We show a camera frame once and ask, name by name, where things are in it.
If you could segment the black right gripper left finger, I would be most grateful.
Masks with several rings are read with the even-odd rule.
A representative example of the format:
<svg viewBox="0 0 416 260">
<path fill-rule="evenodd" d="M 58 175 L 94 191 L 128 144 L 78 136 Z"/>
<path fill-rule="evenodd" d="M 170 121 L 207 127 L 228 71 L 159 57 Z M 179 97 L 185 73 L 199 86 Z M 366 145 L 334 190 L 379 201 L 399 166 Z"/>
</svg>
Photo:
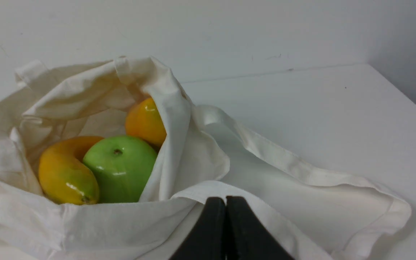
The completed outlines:
<svg viewBox="0 0 416 260">
<path fill-rule="evenodd" d="M 226 206 L 223 199 L 210 197 L 191 231 L 171 260 L 224 260 L 223 245 Z"/>
</svg>

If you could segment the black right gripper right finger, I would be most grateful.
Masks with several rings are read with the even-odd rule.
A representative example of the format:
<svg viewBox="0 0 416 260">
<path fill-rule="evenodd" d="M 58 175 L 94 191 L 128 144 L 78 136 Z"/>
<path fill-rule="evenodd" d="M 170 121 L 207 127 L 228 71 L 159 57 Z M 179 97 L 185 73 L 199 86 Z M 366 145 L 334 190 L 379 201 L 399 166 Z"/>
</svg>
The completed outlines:
<svg viewBox="0 0 416 260">
<path fill-rule="evenodd" d="M 227 196 L 227 260 L 292 260 L 293 257 L 262 225 L 246 199 Z"/>
</svg>

